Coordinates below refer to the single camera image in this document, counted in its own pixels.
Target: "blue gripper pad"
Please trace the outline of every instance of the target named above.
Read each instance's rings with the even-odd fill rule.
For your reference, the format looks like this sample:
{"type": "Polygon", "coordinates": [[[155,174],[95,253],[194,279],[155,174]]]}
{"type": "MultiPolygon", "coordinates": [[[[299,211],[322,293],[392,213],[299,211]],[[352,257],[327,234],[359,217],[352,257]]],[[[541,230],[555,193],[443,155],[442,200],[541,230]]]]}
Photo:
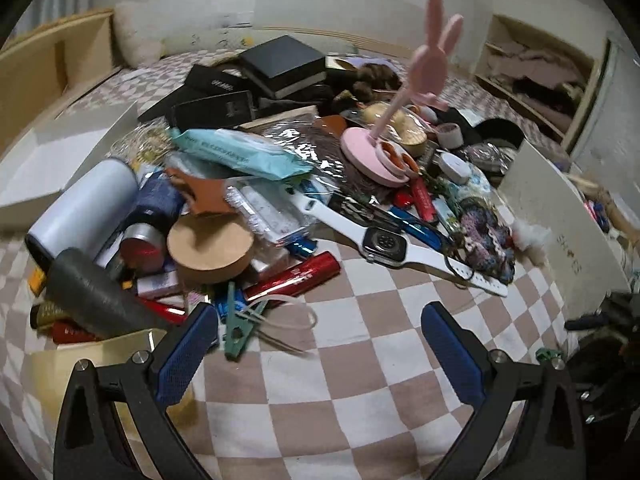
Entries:
{"type": "Polygon", "coordinates": [[[423,308],[420,324],[458,399],[477,410],[484,402],[482,371],[454,333],[454,327],[460,332],[463,329],[437,301],[423,308]]]}
{"type": "Polygon", "coordinates": [[[154,382],[156,401],[159,404],[171,406],[180,402],[202,358],[217,338],[218,313],[209,303],[199,303],[181,327],[162,338],[154,351],[154,364],[156,357],[159,357],[160,367],[152,370],[156,374],[154,382]],[[163,345],[165,340],[173,351],[163,345]],[[167,349],[169,353],[165,356],[163,354],[167,349]]]}

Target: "white watch strap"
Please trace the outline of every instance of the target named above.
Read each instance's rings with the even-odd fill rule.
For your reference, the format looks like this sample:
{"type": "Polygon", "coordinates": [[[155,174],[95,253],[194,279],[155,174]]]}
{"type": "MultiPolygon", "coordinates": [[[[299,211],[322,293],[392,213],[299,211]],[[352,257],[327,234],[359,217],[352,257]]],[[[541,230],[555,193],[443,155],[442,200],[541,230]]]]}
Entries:
{"type": "Polygon", "coordinates": [[[300,192],[296,191],[293,195],[289,195],[289,200],[301,213],[317,218],[319,221],[345,235],[349,240],[353,240],[358,247],[362,247],[364,232],[367,230],[365,227],[345,218],[340,213],[325,206],[319,200],[309,198],[300,192]]]}
{"type": "MultiPolygon", "coordinates": [[[[425,264],[426,266],[446,272],[449,276],[455,276],[449,267],[447,267],[444,254],[434,251],[428,247],[418,247],[410,244],[407,247],[405,261],[416,264],[425,264]]],[[[452,258],[449,258],[449,264],[463,278],[471,276],[473,273],[473,270],[469,266],[457,262],[452,258]]],[[[467,283],[504,298],[507,296],[507,286],[505,284],[500,283],[495,278],[486,278],[479,272],[474,273],[467,283]]]]}

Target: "white cardboard box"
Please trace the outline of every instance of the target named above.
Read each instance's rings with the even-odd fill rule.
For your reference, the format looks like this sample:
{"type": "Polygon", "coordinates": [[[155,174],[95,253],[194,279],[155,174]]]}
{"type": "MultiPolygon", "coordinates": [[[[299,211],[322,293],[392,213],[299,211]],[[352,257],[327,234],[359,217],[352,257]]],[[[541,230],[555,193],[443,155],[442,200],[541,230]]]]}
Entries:
{"type": "Polygon", "coordinates": [[[137,116],[135,103],[104,106],[58,117],[25,134],[0,160],[0,230],[28,230],[138,125],[137,116]]]}
{"type": "Polygon", "coordinates": [[[498,195],[516,217],[551,229],[549,267],[570,317],[595,311],[608,290],[629,290],[619,261],[582,200],[527,141],[498,195]]]}

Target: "pink round base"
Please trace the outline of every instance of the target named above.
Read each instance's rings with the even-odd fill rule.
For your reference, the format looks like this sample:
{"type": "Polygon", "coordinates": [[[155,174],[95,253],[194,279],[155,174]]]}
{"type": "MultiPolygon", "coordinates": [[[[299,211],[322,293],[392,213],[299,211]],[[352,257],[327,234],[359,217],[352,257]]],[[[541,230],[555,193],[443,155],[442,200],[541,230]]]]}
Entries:
{"type": "Polygon", "coordinates": [[[340,138],[340,147],[349,161],[371,180],[387,187],[401,187],[409,179],[398,178],[382,165],[366,128],[347,128],[340,138]]]}

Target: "pink rabbit-shaped stand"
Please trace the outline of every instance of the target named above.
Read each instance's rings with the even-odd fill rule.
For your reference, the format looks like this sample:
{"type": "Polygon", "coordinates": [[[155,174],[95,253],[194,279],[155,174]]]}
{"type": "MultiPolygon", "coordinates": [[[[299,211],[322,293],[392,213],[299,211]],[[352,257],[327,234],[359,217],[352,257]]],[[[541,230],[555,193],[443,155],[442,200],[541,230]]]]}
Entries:
{"type": "Polygon", "coordinates": [[[463,19],[459,14],[452,16],[442,30],[443,20],[442,0],[427,0],[424,23],[426,44],[414,52],[406,81],[371,130],[347,128],[342,134],[340,146],[344,155],[362,173],[384,186],[400,187],[405,183],[405,180],[390,173],[376,156],[378,138],[393,114],[409,101],[445,110],[448,107],[438,99],[438,95],[447,79],[447,56],[452,53],[460,38],[463,19]]]}

